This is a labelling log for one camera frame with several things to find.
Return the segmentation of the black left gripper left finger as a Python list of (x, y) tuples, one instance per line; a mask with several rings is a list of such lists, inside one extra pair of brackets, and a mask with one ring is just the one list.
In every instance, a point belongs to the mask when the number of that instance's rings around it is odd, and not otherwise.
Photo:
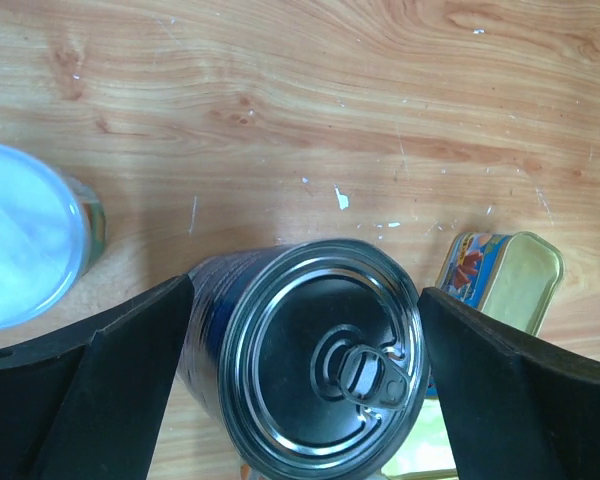
[(169, 279), (0, 349), (0, 479), (144, 479), (194, 287)]

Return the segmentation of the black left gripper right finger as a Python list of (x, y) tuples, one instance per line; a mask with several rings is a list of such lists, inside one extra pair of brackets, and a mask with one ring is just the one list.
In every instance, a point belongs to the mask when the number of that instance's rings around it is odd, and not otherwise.
[(429, 287), (418, 308), (461, 479), (600, 479), (600, 362)]

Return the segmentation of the short green can white lid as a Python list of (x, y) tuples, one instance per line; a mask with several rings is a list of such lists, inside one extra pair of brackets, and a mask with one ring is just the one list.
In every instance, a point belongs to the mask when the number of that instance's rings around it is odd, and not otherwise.
[(0, 145), (0, 330), (53, 307), (102, 255), (106, 233), (90, 187)]

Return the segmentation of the blue can silver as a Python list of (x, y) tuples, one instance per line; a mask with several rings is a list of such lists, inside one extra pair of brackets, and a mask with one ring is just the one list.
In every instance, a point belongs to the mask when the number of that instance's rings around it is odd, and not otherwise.
[(178, 373), (268, 479), (365, 479), (427, 390), (418, 293), (377, 247), (328, 239), (218, 255), (189, 274)]

